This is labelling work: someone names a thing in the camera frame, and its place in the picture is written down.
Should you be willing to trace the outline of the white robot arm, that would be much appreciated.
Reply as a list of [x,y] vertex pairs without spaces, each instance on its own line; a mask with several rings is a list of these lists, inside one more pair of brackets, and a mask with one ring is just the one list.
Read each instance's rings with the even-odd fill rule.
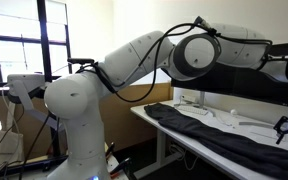
[[120,94],[161,69],[177,81],[203,77],[226,65],[259,72],[288,84],[288,53],[274,53],[272,41],[254,30],[204,22],[178,24],[144,34],[89,62],[88,69],[61,77],[46,87],[48,110],[64,123],[68,158],[47,180],[109,180],[100,101]]

